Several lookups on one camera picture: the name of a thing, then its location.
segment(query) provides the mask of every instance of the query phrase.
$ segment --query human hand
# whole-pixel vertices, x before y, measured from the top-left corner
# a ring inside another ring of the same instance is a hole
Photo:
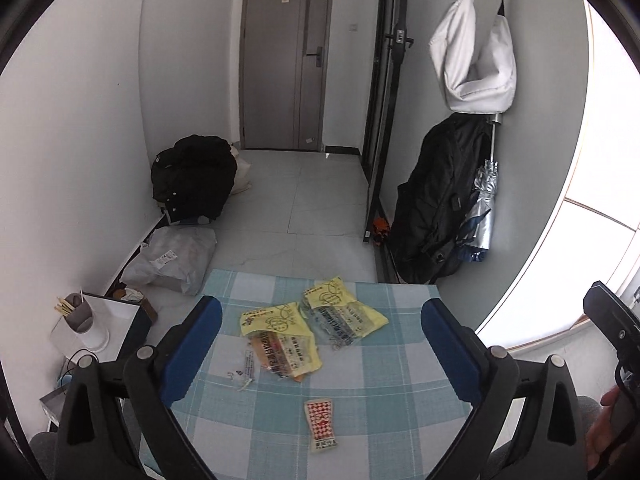
[[[611,413],[613,407],[620,396],[620,388],[614,386],[600,399],[600,404],[603,406],[600,415],[596,421],[591,425],[587,435],[585,437],[585,444],[587,450],[587,469],[591,471],[594,469],[600,461],[600,456],[604,450],[609,447],[609,444],[613,442],[615,435],[613,434],[613,428],[611,426]],[[622,452],[622,446],[619,446],[611,453],[609,457],[609,464],[615,462]]]

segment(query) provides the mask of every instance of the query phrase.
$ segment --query white bag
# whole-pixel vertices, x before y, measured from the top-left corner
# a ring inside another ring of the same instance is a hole
[[[474,0],[457,0],[436,28],[429,48],[447,106],[467,114],[508,110],[516,91],[516,60],[504,4],[472,65],[476,43]]]
[[[140,247],[121,281],[127,285],[164,286],[195,296],[216,248],[216,234],[204,227],[161,227]]]
[[[240,158],[240,153],[236,150],[235,146],[231,146],[231,154],[236,158],[236,164],[238,165],[236,177],[234,179],[234,186],[230,193],[235,195],[251,187],[251,181],[249,180],[249,170],[251,169],[251,165],[244,160],[244,158]]]

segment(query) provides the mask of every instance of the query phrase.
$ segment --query pen holder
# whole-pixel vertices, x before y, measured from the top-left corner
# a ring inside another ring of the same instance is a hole
[[[65,317],[66,324],[82,341],[87,350],[100,352],[109,343],[109,330],[94,316],[87,300],[80,294],[70,294],[66,300],[73,306],[71,314]]]

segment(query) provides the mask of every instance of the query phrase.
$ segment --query umbrella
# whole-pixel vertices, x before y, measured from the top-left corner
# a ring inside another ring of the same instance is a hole
[[[495,194],[498,190],[498,162],[494,160],[495,129],[502,123],[502,114],[491,115],[488,122],[492,125],[491,160],[486,160],[476,172],[474,202],[458,235],[458,257],[466,262],[484,260],[494,227]]]

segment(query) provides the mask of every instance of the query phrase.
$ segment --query gray plastic bag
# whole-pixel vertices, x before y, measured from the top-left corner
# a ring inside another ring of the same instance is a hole
[[[216,234],[205,227],[161,227],[142,244],[122,273],[127,285],[164,286],[195,296],[216,248]]]

